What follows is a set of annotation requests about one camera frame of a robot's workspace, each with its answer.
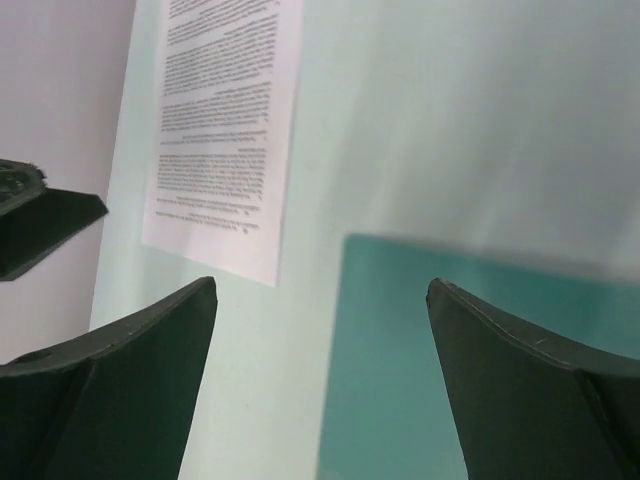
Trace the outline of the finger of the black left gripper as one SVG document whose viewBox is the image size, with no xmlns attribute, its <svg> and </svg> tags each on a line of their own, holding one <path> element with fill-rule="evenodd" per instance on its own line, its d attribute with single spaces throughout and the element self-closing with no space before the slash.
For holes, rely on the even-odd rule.
<svg viewBox="0 0 640 480">
<path fill-rule="evenodd" d="M 108 214 L 94 194 L 54 189 L 31 163 L 1 161 L 1 279 L 13 281 Z"/>
</svg>

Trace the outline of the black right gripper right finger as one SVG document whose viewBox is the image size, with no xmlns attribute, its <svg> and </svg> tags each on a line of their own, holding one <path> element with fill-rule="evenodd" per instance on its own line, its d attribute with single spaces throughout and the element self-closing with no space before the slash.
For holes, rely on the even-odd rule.
<svg viewBox="0 0 640 480">
<path fill-rule="evenodd" d="M 426 304 L 471 479 L 636 479 L 639 363 L 443 279 Z"/>
</svg>

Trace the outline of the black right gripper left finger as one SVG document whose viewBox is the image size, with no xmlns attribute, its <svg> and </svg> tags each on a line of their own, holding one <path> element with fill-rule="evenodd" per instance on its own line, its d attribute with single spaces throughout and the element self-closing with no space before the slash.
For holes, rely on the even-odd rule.
<svg viewBox="0 0 640 480">
<path fill-rule="evenodd" d="M 210 342 L 216 283 L 1 368 L 5 479 L 178 477 Z"/>
</svg>

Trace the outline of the teal folder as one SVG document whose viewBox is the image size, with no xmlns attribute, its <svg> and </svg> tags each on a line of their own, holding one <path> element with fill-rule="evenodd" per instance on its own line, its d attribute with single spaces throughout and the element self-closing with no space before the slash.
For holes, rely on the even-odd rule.
<svg viewBox="0 0 640 480">
<path fill-rule="evenodd" d="M 317 475 L 463 479 L 426 306 L 449 280 L 578 342 L 639 354 L 639 285 L 541 261 L 352 235 L 343 246 Z"/>
</svg>

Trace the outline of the printed white paper sheet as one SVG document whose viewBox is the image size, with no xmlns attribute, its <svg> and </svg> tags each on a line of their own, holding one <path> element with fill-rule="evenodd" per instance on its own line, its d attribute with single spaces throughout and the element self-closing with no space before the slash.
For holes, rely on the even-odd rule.
<svg viewBox="0 0 640 480">
<path fill-rule="evenodd" d="M 277 283 L 303 9 L 162 3 L 144 244 Z"/>
</svg>

